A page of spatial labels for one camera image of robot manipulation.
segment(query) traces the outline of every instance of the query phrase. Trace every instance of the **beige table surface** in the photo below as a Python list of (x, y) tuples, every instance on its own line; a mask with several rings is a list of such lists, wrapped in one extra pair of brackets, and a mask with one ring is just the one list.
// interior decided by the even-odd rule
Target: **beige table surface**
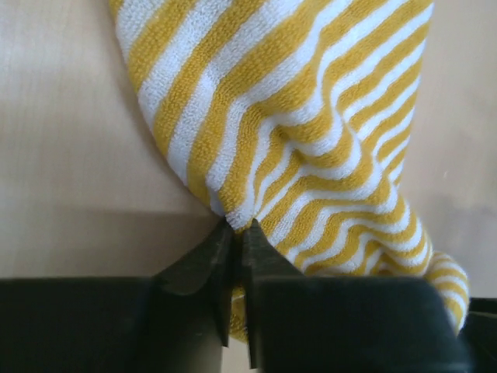
[[(495, 0), (438, 0), (402, 187), (497, 296)], [(0, 0), (0, 277), (153, 274), (216, 218), (165, 165), (105, 0)], [(245, 371), (234, 343), (225, 371)]]

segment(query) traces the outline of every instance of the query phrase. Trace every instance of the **striped cloth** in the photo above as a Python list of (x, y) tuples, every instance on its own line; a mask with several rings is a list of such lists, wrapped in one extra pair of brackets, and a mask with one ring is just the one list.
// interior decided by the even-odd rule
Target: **striped cloth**
[[(306, 274), (468, 285), (398, 192), (427, 0), (110, 0), (144, 118), (192, 193)], [(233, 331), (243, 329), (240, 299)]]

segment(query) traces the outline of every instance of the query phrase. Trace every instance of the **yellow and white striped towel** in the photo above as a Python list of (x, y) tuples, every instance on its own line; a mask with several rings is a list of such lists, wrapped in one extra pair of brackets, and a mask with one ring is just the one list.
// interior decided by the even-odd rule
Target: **yellow and white striped towel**
[[(455, 329), (464, 271), (398, 192), (431, 1), (110, 0), (158, 147), (306, 274), (409, 274)], [(235, 305), (233, 327), (242, 329)]]

